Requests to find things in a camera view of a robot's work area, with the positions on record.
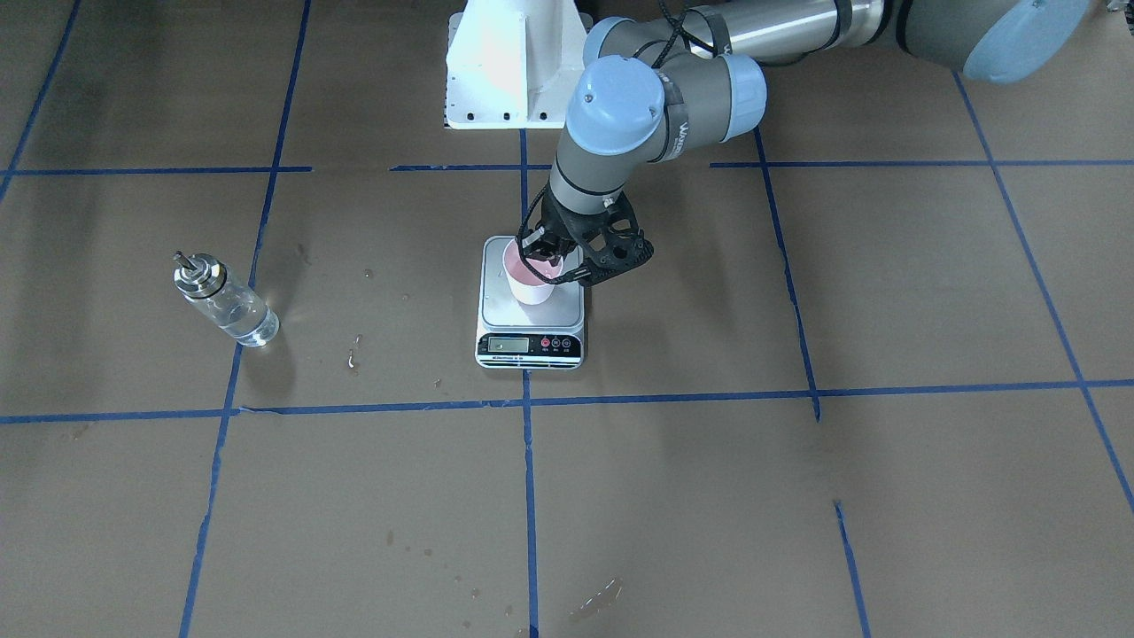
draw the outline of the water spill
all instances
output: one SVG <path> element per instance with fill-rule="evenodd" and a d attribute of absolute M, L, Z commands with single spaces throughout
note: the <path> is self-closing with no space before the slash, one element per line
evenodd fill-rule
<path fill-rule="evenodd" d="M 618 595 L 623 593 L 623 579 L 613 578 L 601 592 L 587 598 L 577 610 L 573 611 L 568 618 L 572 622 L 578 622 L 583 619 L 591 618 L 592 615 L 599 613 L 600 611 L 610 607 L 618 599 Z"/>

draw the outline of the white bracket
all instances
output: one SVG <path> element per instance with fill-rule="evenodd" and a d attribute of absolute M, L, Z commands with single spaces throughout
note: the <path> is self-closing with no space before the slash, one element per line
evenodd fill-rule
<path fill-rule="evenodd" d="M 572 0 L 468 0 L 449 18 L 446 124 L 562 128 L 583 73 L 584 19 Z"/>

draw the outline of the white cup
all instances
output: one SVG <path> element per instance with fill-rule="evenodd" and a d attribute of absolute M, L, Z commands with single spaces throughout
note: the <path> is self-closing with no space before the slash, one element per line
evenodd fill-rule
<path fill-rule="evenodd" d="M 562 257 L 559 257 L 559 263 L 556 265 L 551 265 L 549 261 L 539 261 L 536 258 L 528 258 L 527 262 L 548 279 L 558 277 L 564 271 Z M 532 274 L 532 271 L 524 265 L 524 262 L 519 260 L 519 246 L 516 245 L 515 238 L 509 240 L 508 245 L 503 248 L 503 273 L 508 277 L 508 287 L 511 288 L 511 296 L 516 297 L 516 300 L 519 303 L 526 303 L 527 305 L 543 303 L 548 300 L 548 297 L 556 289 L 551 283 L 541 281 L 539 277 Z"/>

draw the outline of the clear bottle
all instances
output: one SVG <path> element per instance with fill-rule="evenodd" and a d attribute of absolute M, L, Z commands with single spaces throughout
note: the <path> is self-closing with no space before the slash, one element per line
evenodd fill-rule
<path fill-rule="evenodd" d="M 240 346 L 259 348 L 279 332 L 280 321 L 264 299 L 234 278 L 211 254 L 174 253 L 174 284 L 185 300 Z"/>

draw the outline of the kitchen scale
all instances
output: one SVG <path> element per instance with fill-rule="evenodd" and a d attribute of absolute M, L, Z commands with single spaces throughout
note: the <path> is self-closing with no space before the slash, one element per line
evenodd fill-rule
<path fill-rule="evenodd" d="M 559 283 L 541 304 L 516 300 L 503 273 L 503 248 L 514 237 L 484 241 L 476 324 L 476 363 L 484 368 L 578 368 L 583 363 L 583 286 Z M 564 270 L 581 262 L 576 247 Z"/>

